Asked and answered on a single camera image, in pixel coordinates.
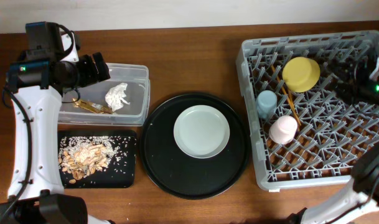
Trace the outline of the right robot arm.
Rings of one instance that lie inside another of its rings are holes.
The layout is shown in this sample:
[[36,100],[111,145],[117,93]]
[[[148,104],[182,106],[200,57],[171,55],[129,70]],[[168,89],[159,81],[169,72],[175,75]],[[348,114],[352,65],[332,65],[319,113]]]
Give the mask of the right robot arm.
[[[379,56],[331,66],[337,77],[332,91],[344,103],[379,106]],[[344,188],[324,203],[292,213],[285,223],[350,223],[379,211],[379,141],[360,157]]]

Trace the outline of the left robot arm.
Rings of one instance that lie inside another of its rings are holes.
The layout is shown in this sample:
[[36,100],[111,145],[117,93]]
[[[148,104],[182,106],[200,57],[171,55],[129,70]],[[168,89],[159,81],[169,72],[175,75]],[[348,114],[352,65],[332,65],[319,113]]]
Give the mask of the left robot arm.
[[0,223],[101,223],[84,199],[65,195],[58,169],[57,125],[62,95],[110,78],[102,55],[41,53],[11,64],[4,92],[16,119],[14,174],[0,203]]

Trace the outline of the pink cup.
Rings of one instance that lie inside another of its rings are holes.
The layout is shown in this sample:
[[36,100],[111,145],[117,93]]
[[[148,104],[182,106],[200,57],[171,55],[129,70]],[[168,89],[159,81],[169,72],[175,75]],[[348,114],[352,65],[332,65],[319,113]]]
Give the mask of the pink cup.
[[279,117],[269,129],[269,137],[277,144],[287,144],[294,139],[297,121],[292,116]]

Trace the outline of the white tissue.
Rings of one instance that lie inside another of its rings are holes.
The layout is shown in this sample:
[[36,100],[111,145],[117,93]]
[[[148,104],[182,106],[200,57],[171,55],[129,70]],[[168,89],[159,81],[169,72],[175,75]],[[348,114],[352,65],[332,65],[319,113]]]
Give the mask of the white tissue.
[[130,105],[130,102],[125,99],[127,97],[125,93],[127,87],[127,83],[120,83],[119,85],[110,88],[105,95],[105,101],[112,112],[123,108],[124,105]]

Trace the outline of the gold snack wrapper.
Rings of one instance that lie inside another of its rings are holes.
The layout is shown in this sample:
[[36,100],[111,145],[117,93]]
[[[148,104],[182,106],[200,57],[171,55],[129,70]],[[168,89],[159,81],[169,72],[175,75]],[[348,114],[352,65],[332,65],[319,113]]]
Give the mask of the gold snack wrapper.
[[113,114],[113,111],[109,107],[86,100],[78,100],[73,98],[73,106],[96,114]]

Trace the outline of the blue cup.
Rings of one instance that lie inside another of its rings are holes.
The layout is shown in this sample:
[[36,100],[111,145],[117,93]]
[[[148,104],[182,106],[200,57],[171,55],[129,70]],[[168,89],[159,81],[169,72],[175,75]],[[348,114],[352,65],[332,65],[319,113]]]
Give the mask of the blue cup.
[[270,90],[262,91],[256,99],[258,117],[267,119],[275,113],[277,108],[277,96]]

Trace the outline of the grey round plate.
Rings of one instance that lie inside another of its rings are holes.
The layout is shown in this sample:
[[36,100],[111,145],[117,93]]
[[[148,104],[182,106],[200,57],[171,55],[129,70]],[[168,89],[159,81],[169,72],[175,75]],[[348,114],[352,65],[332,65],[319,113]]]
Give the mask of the grey round plate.
[[230,125],[218,109],[195,105],[178,115],[173,134],[175,143],[183,153],[196,159],[208,159],[227,146]]

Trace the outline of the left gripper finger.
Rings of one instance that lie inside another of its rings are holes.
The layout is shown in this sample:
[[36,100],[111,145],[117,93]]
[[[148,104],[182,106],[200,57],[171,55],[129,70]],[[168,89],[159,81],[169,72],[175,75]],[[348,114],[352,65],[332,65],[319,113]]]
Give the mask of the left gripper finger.
[[84,55],[79,58],[78,71],[80,74],[80,86],[88,86],[97,82],[98,70],[89,55]]
[[100,52],[93,54],[95,67],[97,69],[97,80],[99,82],[110,79],[109,68]]

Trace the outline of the grey dishwasher rack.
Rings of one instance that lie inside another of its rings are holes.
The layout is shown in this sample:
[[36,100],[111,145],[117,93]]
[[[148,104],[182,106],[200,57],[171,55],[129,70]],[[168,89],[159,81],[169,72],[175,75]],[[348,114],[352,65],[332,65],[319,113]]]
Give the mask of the grey dishwasher rack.
[[[357,159],[379,141],[379,106],[364,102],[352,106],[337,98],[329,90],[336,77],[327,66],[332,60],[360,60],[369,53],[379,55],[377,30],[250,39],[241,44],[236,69],[261,189],[272,192],[349,181]],[[281,74],[296,57],[314,59],[321,76],[312,89],[292,93],[301,127],[291,142],[277,144],[269,137],[270,127],[281,116],[294,118],[281,91],[282,85],[287,91]],[[277,96],[276,111],[267,119],[259,118],[256,109],[256,99],[264,90]]]

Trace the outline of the yellow bowl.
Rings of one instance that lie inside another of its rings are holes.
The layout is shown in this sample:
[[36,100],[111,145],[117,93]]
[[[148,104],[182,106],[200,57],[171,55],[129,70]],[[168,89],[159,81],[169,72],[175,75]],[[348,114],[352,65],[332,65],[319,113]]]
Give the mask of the yellow bowl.
[[296,57],[283,68],[283,80],[293,92],[302,93],[313,88],[319,80],[321,69],[319,64],[309,58]]

